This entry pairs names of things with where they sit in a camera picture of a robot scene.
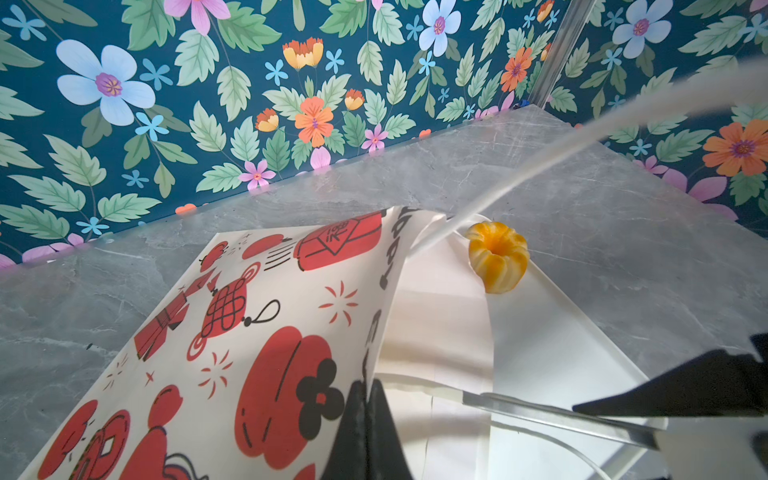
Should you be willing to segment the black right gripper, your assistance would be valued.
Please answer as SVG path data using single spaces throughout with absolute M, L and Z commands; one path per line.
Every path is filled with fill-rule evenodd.
M 706 352 L 620 395 L 575 405 L 604 417 L 760 417 L 767 414 L 767 335 L 750 341 L 758 357 Z

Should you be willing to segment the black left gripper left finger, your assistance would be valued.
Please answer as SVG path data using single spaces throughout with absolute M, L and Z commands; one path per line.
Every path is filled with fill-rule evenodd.
M 366 434 L 366 386 L 351 384 L 322 480 L 366 479 L 368 469 Z

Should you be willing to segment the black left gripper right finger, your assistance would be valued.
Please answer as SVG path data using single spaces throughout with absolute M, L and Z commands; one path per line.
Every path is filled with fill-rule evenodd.
M 375 379 L 367 400 L 367 478 L 412 480 L 382 383 Z

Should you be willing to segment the metal tongs with white tips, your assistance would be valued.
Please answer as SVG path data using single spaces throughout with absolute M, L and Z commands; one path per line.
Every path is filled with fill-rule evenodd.
M 407 375 L 385 373 L 378 379 L 393 389 L 421 392 L 494 414 L 658 451 L 673 479 L 767 477 L 767 431 L 759 429 L 756 421 L 716 419 L 670 431 L 577 414 L 495 393 L 476 394 Z

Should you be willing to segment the red white paper bag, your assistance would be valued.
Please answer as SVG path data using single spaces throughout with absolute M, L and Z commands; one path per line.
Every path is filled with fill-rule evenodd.
M 321 479 L 350 386 L 464 391 L 450 327 L 466 231 L 612 129 L 767 96 L 755 59 L 646 94 L 565 136 L 448 217 L 395 206 L 325 226 L 216 235 L 23 471 L 26 479 Z M 478 479 L 476 409 L 382 383 L 413 479 Z

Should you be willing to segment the round fluted fake bread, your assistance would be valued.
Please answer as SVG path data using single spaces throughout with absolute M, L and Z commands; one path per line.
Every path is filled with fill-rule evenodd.
M 500 222 L 481 222 L 465 233 L 469 261 L 488 294 L 513 290 L 525 275 L 530 253 L 527 240 Z

